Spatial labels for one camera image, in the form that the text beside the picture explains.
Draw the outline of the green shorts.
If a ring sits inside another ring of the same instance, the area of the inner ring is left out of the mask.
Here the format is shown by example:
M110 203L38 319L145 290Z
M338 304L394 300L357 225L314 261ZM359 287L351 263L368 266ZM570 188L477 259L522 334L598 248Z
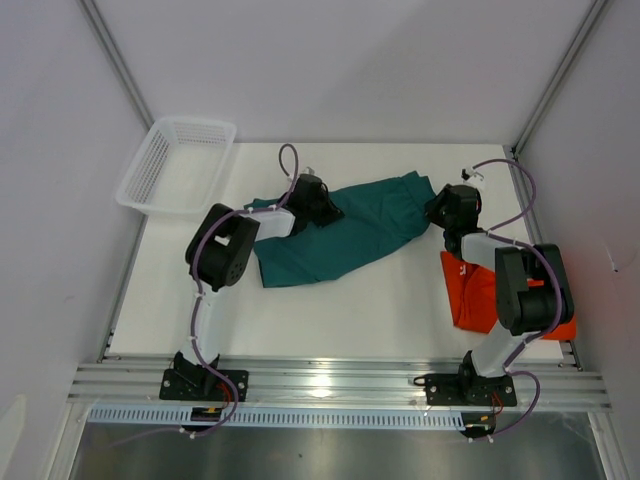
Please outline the green shorts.
M334 281L396 252L426 232L425 205L435 197L430 179L415 171L331 192L343 218L255 243L262 286Z

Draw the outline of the orange shorts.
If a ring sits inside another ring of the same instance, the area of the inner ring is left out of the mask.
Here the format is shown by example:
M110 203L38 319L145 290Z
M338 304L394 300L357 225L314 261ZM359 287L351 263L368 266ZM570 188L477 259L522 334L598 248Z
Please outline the orange shorts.
M455 327L488 334L499 325L513 337L576 337L575 306L557 246L500 247L492 260L490 270L441 254Z

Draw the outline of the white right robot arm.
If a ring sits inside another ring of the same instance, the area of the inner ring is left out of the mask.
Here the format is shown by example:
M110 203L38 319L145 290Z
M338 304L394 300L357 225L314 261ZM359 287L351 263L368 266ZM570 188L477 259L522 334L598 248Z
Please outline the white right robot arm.
M443 230L440 261L454 324L487 335L456 374L426 382L435 391L456 388L472 404L506 390L510 365L527 346L574 317L559 247L481 229L481 207L480 192L468 185L446 185L425 206L427 219Z

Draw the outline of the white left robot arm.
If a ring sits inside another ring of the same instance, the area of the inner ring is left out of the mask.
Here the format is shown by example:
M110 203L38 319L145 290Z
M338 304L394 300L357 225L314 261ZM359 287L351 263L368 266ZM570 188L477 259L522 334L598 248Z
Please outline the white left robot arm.
M219 377L213 370L220 347L213 310L223 302L222 291L243 276L254 245L294 236L310 224L326 227L344 217L325 183L310 173L293 179L285 194L266 207L233 210L216 204L211 208L185 253L195 299L187 340L170 369L192 398L204 400L216 390Z

